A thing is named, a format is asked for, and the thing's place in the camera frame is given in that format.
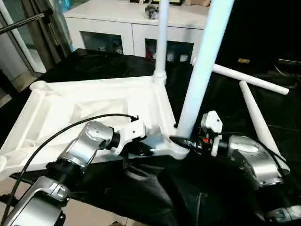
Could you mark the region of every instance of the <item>metal rod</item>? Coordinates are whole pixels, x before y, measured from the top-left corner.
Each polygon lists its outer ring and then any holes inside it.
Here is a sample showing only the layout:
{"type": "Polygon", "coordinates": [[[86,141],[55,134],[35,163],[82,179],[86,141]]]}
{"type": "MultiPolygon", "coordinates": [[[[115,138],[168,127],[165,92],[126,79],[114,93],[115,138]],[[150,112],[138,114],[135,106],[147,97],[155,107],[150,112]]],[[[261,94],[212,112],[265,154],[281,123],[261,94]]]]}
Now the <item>metal rod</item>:
{"type": "Polygon", "coordinates": [[[192,71],[176,135],[189,138],[198,117],[234,0],[213,0],[192,71]]]}
{"type": "Polygon", "coordinates": [[[45,17],[45,13],[40,13],[40,14],[37,14],[35,16],[31,16],[29,18],[26,18],[24,20],[20,20],[20,21],[14,23],[14,24],[10,24],[6,27],[0,28],[0,35],[4,34],[6,32],[9,32],[9,31],[11,31],[15,28],[21,27],[25,24],[28,24],[29,22],[32,22],[32,21],[38,20],[40,18],[43,18],[43,17],[45,17]]]}

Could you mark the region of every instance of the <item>floor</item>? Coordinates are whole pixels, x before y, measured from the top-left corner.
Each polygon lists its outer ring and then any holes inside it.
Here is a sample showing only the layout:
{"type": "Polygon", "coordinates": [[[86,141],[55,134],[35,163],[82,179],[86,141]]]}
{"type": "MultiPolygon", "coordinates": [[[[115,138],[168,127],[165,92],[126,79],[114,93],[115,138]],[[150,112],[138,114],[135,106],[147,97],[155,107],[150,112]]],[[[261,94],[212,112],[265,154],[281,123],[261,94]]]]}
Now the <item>floor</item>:
{"type": "MultiPolygon", "coordinates": [[[[33,77],[30,72],[25,72],[12,81],[14,87],[21,92],[23,89],[32,84],[37,78],[33,77]]],[[[10,95],[0,92],[0,107],[11,100],[10,95]]]]}
{"type": "MultiPolygon", "coordinates": [[[[21,91],[35,80],[36,78],[32,77],[29,73],[25,73],[12,81],[12,83],[18,91],[21,91]]],[[[11,98],[9,95],[5,95],[3,97],[0,96],[0,107],[10,100],[11,98]]],[[[9,194],[14,182],[15,180],[11,178],[0,181],[0,195],[9,194]]],[[[17,198],[20,198],[28,187],[28,184],[21,183],[16,193],[17,198]]],[[[4,208],[5,204],[0,202],[0,218],[4,208]]],[[[68,202],[67,207],[64,209],[64,213],[67,218],[64,226],[108,226],[115,221],[118,221],[125,226],[146,226],[126,217],[116,215],[112,212],[108,212],[76,200],[70,200],[68,202]]]]}

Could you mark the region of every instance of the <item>glass cabinet door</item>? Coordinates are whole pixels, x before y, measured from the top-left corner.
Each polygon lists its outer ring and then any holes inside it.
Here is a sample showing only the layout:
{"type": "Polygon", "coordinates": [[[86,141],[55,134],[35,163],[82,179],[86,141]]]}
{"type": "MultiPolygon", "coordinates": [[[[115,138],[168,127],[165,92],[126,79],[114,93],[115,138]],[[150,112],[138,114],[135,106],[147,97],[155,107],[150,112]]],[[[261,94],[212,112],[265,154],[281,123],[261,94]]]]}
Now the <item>glass cabinet door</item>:
{"type": "Polygon", "coordinates": [[[73,49],[86,48],[103,52],[133,55],[132,25],[112,21],[66,17],[73,49]]]}
{"type": "MultiPolygon", "coordinates": [[[[156,59],[157,40],[145,39],[145,57],[156,59]]],[[[167,41],[166,61],[190,62],[193,43],[180,41],[167,41]]]]}
{"type": "MultiPolygon", "coordinates": [[[[192,62],[200,46],[203,30],[179,27],[167,28],[167,61],[192,62]]],[[[133,24],[135,56],[156,58],[158,26],[133,24]]]]}

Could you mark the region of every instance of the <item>black cable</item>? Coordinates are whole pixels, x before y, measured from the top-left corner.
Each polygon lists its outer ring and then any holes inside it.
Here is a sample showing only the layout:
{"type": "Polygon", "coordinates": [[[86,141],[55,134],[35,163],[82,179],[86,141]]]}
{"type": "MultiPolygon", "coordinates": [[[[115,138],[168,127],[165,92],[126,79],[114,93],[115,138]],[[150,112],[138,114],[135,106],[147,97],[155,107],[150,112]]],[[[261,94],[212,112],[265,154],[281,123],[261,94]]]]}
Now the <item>black cable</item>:
{"type": "Polygon", "coordinates": [[[128,117],[131,119],[131,121],[135,121],[137,120],[136,117],[134,116],[131,116],[131,115],[128,115],[128,114],[120,114],[120,113],[115,113],[115,114],[102,114],[102,115],[98,115],[98,116],[94,116],[94,117],[91,117],[91,118],[88,118],[88,119],[84,119],[84,120],[81,120],[81,121],[78,121],[74,124],[71,124],[67,127],[65,127],[64,129],[58,131],[57,133],[55,133],[53,136],[51,136],[50,138],[48,138],[43,144],[40,145],[40,147],[38,147],[35,152],[30,156],[30,158],[28,159],[28,161],[26,162],[26,164],[24,165],[21,173],[20,173],[20,176],[19,178],[16,180],[15,182],[15,185],[11,191],[11,194],[10,194],[10,197],[9,197],[9,200],[6,204],[6,207],[5,207],[5,210],[4,210],[4,213],[3,213],[3,217],[2,217],[2,220],[1,220],[1,226],[4,225],[4,222],[5,220],[7,219],[8,217],[8,213],[9,213],[9,208],[12,204],[12,201],[14,200],[14,196],[16,194],[16,191],[17,191],[17,188],[22,180],[22,177],[25,173],[25,171],[27,170],[29,164],[32,162],[33,158],[37,155],[37,153],[44,147],[46,146],[51,140],[53,140],[54,138],[56,138],[57,136],[61,135],[62,133],[64,133],[65,131],[67,131],[68,129],[72,128],[72,127],[75,127],[77,125],[80,125],[84,122],[87,122],[87,121],[91,121],[91,120],[94,120],[94,119],[99,119],[99,118],[104,118],[104,117],[109,117],[109,116],[123,116],[123,117],[128,117]]]}

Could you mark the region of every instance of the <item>robotic arm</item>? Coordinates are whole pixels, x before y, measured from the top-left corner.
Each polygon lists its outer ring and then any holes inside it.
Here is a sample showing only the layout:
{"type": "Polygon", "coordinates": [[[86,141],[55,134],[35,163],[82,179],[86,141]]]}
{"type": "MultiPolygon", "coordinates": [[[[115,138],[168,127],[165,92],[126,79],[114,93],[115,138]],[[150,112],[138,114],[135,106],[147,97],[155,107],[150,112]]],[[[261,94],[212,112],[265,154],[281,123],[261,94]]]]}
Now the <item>robotic arm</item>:
{"type": "Polygon", "coordinates": [[[268,150],[248,137],[232,135],[222,139],[216,135],[222,131],[222,121],[215,111],[204,114],[201,128],[200,134],[204,136],[195,141],[173,136],[170,139],[199,155],[228,159],[242,170],[258,201],[263,221],[283,224],[301,220],[300,201],[285,192],[284,178],[268,150]]]}
{"type": "Polygon", "coordinates": [[[79,136],[71,141],[55,162],[49,163],[48,173],[40,177],[24,194],[9,214],[5,226],[62,226],[70,188],[83,178],[97,150],[107,149],[118,155],[125,144],[145,137],[141,120],[124,128],[113,128],[98,121],[88,122],[79,136]]]}

